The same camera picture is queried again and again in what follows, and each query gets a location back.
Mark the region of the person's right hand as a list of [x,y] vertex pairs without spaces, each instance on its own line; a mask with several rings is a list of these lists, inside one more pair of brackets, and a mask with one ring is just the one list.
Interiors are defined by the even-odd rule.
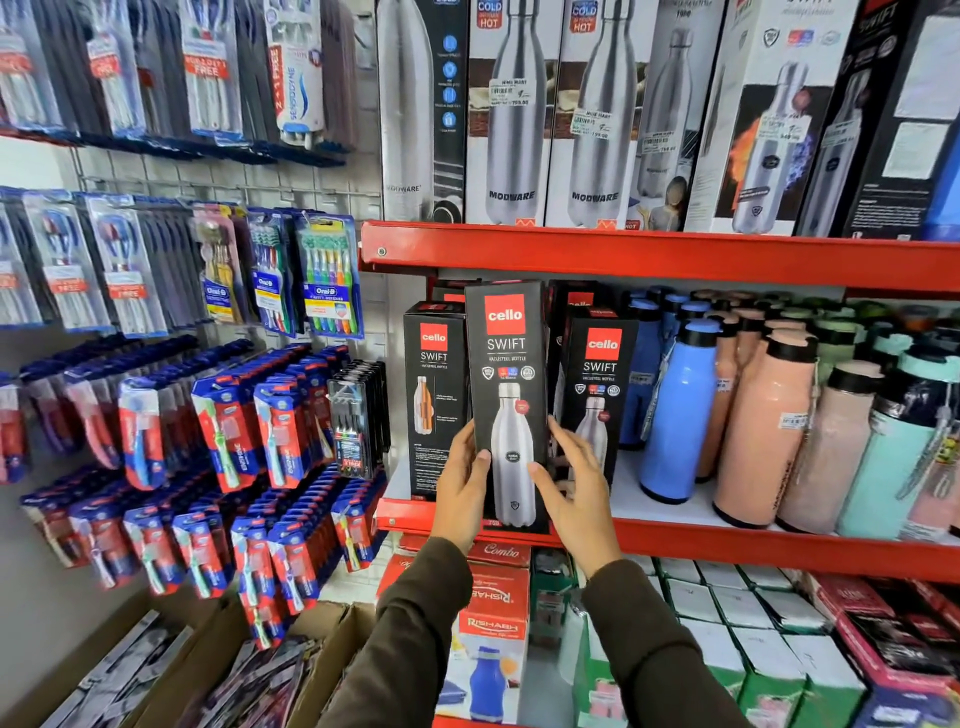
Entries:
[[623,556],[610,507],[610,488],[587,441],[547,417],[554,436],[573,470],[573,493],[561,493],[561,511],[547,512],[563,547],[586,580]]

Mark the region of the person's left hand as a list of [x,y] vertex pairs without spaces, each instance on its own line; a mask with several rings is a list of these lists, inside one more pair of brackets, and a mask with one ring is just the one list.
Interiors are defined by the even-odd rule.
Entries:
[[449,541],[463,555],[481,529],[486,490],[473,490],[470,475],[475,456],[475,424],[471,419],[454,437],[437,481],[436,508],[430,536]]

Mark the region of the tall black bottle box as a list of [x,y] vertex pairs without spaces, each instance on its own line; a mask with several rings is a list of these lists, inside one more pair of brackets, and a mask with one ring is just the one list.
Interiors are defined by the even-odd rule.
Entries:
[[528,468],[548,464],[545,292],[538,280],[465,290],[474,443],[490,456],[484,520],[502,530],[549,532]]

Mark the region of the person's left forearm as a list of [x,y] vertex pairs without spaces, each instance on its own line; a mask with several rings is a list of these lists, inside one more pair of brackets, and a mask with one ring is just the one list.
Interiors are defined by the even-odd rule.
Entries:
[[430,536],[377,599],[375,624],[316,728],[433,728],[474,538]]

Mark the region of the person's right forearm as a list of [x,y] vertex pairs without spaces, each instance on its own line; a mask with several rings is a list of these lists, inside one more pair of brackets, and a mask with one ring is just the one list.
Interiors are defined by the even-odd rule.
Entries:
[[584,577],[582,605],[630,728],[751,728],[638,564],[620,558]]

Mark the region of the flat red box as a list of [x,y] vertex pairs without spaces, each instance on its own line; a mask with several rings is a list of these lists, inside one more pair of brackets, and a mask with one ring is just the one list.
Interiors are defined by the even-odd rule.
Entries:
[[[418,553],[427,541],[426,536],[403,533],[396,543],[396,550],[402,554]],[[496,565],[529,570],[532,565],[532,547],[503,541],[478,540],[466,552],[470,563]]]

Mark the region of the black bottle box orange picture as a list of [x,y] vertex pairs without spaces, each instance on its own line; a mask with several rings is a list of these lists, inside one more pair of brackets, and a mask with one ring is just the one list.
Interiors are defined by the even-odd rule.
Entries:
[[434,502],[453,439],[471,418],[465,304],[416,303],[403,336],[411,498]]

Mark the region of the green box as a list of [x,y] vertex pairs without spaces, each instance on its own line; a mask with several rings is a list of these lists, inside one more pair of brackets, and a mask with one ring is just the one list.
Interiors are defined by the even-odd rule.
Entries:
[[570,554],[559,548],[534,548],[531,560],[530,642],[556,649],[560,645],[570,592],[577,576]]

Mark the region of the black bottle box steel picture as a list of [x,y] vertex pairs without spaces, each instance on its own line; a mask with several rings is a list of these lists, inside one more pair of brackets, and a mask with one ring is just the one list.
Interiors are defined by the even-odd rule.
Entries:
[[619,436],[639,322],[606,307],[571,306],[563,334],[554,416],[589,443],[607,483]]

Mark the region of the row of black toothbrush packs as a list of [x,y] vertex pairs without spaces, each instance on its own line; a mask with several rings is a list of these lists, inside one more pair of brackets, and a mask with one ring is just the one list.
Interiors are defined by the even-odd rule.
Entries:
[[386,363],[352,360],[330,378],[327,389],[340,475],[374,480],[391,446]]

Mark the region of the small red box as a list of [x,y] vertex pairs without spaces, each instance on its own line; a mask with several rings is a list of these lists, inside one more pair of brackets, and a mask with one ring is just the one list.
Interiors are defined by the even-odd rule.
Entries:
[[387,590],[409,569],[416,554],[395,552],[388,561],[375,592],[374,603],[378,603]]

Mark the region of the blue bottle black cap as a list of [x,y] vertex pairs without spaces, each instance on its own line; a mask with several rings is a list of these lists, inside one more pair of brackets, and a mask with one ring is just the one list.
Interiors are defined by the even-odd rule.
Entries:
[[714,318],[686,321],[664,360],[638,471],[640,489],[657,502],[692,497],[714,407],[720,333]]
[[663,315],[654,300],[630,295],[626,315],[637,321],[637,332],[630,359],[619,448],[631,452],[643,447],[642,431],[661,367],[664,340]]

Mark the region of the red box blue bottle picture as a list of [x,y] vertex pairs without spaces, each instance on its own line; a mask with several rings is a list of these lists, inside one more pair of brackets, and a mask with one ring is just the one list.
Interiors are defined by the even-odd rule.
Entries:
[[436,715],[472,722],[518,723],[530,625],[530,573],[469,563],[471,597],[452,627]]

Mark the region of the peach bottle black cap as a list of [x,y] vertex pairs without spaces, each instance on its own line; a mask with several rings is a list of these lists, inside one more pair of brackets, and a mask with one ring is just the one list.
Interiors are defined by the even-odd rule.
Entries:
[[744,370],[726,427],[712,507],[735,528],[770,527],[813,401],[817,339],[775,328]]
[[714,476],[739,374],[738,315],[728,311],[709,311],[706,317],[717,321],[720,331],[716,340],[716,390],[695,477],[698,484],[708,482]]

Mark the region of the red metal shelf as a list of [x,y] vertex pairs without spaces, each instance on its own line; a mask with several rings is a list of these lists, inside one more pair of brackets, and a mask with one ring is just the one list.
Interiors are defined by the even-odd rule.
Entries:
[[960,244],[946,242],[367,221],[361,252],[383,272],[841,287],[960,302]]
[[865,540],[735,527],[714,512],[712,489],[679,505],[642,492],[634,480],[641,456],[618,457],[611,488],[613,529],[625,553],[960,584],[958,539]]

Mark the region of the stack of green-white boxes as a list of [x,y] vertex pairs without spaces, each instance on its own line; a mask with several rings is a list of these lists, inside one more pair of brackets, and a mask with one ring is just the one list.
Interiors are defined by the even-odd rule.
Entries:
[[[849,728],[866,686],[828,634],[785,634],[771,623],[728,624],[721,588],[645,572],[750,728]],[[584,635],[575,680],[578,728],[630,728],[606,654],[578,595]]]

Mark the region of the brown cardboard box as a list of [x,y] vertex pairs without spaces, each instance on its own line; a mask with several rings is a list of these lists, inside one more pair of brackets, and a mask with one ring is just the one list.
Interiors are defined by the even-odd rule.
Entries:
[[174,728],[185,710],[200,703],[233,660],[236,647],[231,639],[242,617],[239,607],[225,598],[199,600],[184,591],[164,597],[152,596],[144,589],[135,592],[6,712],[0,712],[0,728],[40,728],[150,610],[160,612],[174,625],[192,626],[195,633],[120,728]]
[[364,602],[320,601],[298,616],[290,635],[317,641],[319,650],[307,661],[285,728],[316,728],[375,624],[375,606]]

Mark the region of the blue pack multicolour toothbrushes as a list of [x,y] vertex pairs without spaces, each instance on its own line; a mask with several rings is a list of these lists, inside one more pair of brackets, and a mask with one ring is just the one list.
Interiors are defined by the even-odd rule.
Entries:
[[300,210],[294,215],[294,236],[303,274],[301,293],[309,331],[324,337],[363,339],[354,218]]

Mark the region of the rows of red-blue toothbrush packs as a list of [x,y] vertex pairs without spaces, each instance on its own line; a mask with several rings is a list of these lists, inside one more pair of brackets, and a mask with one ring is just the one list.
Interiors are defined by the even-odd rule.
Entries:
[[329,383],[350,363],[344,344],[110,334],[0,370],[0,485],[25,480],[45,446],[50,457],[88,451],[139,491],[195,462],[226,493],[262,475],[292,489],[334,457]]
[[56,559],[90,566],[103,589],[144,575],[158,597],[192,587],[199,599],[218,600],[235,590],[254,644],[268,650],[319,603],[339,565],[357,572],[374,563],[386,535],[375,522],[386,485],[383,467],[364,478],[331,464],[291,490],[260,475],[225,492],[212,471],[189,467],[140,491],[87,465],[19,504]]

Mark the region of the blue pack teal toothbrushes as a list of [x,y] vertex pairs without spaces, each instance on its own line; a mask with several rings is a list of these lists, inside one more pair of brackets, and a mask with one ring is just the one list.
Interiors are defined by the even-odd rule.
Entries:
[[303,332],[297,299],[299,261],[291,210],[249,207],[246,210],[251,284],[263,328],[296,337]]

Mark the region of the pink bottle black cap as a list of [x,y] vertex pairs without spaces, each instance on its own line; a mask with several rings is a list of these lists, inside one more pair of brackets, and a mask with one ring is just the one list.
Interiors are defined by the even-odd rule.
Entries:
[[939,441],[919,481],[917,500],[900,529],[901,541],[941,543],[960,512],[960,418]]
[[870,414],[884,375],[880,364],[836,364],[822,384],[812,422],[779,504],[786,531],[834,532],[871,434]]

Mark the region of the pile of dark toothbrush packets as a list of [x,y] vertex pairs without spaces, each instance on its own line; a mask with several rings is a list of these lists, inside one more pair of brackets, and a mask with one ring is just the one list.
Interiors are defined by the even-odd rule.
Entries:
[[226,677],[174,728],[287,728],[325,642],[294,635],[262,651],[244,642]]

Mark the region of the rows of assorted coloured bottles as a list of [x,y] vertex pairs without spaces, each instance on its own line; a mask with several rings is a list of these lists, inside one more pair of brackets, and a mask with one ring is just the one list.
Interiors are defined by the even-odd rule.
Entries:
[[789,290],[681,289],[667,284],[647,284],[623,289],[615,309],[631,311],[634,301],[647,301],[661,312],[662,327],[670,327],[685,303],[700,303],[705,310],[733,311],[746,318],[753,311],[768,322],[797,321],[821,337],[821,362],[832,366],[860,359],[890,372],[912,348],[920,355],[960,358],[960,301],[949,311],[941,305],[907,302],[896,305],[892,297],[805,296]]

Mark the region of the yellow pink toothbrush pack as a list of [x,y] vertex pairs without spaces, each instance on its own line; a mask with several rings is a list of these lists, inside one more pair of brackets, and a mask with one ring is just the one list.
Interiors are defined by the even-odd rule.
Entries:
[[193,201],[190,209],[206,314],[216,324],[246,325],[251,321],[241,255],[246,210],[238,204],[201,200]]

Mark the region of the mint green bottle black cap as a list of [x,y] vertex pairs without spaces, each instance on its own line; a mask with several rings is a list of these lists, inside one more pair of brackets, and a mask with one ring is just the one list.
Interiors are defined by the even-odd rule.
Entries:
[[960,407],[960,355],[914,345],[884,377],[870,408],[870,435],[835,531],[896,540]]

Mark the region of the white steel bottle box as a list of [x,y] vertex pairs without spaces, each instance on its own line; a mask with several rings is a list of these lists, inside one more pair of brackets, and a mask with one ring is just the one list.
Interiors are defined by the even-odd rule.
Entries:
[[623,229],[659,0],[567,0],[544,224]]
[[545,224],[565,0],[470,0],[464,220]]

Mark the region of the grey steel bottle box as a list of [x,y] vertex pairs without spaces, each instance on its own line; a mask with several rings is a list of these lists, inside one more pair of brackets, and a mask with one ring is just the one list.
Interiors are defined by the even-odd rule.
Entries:
[[678,232],[728,0],[658,0],[625,227]]

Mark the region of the stack of red-black boxes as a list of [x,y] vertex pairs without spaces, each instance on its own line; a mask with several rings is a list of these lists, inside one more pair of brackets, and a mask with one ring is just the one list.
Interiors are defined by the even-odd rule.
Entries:
[[806,572],[799,577],[798,588],[827,618],[841,646],[872,685],[935,696],[960,686],[954,661],[863,578]]

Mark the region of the pile of grey packets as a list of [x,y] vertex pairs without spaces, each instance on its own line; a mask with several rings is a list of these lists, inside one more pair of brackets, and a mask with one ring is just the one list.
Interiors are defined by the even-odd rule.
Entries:
[[145,613],[39,728],[120,728],[186,650],[195,629]]

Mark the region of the dark blue box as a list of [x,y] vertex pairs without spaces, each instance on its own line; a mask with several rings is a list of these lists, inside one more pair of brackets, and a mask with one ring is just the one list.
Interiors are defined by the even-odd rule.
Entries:
[[922,692],[876,685],[848,728],[960,728],[960,698],[950,690]]

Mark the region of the white red toothbrush pack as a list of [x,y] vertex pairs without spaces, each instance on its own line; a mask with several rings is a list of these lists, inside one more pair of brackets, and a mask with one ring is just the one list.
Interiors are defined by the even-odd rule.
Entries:
[[320,0],[263,0],[270,85],[281,141],[310,152],[326,127]]

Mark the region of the white box with flame picture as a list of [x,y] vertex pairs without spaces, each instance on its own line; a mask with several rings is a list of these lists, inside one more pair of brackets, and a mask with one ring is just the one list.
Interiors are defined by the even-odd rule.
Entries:
[[794,233],[860,3],[728,0],[686,233]]

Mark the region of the row of red-label toothbrush packs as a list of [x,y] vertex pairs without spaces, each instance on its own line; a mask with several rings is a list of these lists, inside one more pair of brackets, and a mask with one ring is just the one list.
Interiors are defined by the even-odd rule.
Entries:
[[0,330],[160,338],[211,323],[182,200],[0,186]]

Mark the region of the black box with steel bottle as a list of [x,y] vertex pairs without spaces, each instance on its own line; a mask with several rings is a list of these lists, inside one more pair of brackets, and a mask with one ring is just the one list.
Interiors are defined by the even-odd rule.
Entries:
[[795,235],[839,237],[921,0],[862,0],[841,59]]

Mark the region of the black box with white panels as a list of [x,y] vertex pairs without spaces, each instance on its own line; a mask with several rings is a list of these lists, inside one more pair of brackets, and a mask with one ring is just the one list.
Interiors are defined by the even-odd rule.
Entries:
[[960,0],[868,0],[849,50],[869,71],[842,237],[920,237],[960,131]]

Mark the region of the row of clear toothbrush packs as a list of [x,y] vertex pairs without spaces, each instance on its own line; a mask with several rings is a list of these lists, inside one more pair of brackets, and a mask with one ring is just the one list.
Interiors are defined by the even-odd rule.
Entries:
[[341,165],[359,140],[354,15],[319,1],[325,127],[311,151],[277,127],[263,0],[0,0],[0,134]]

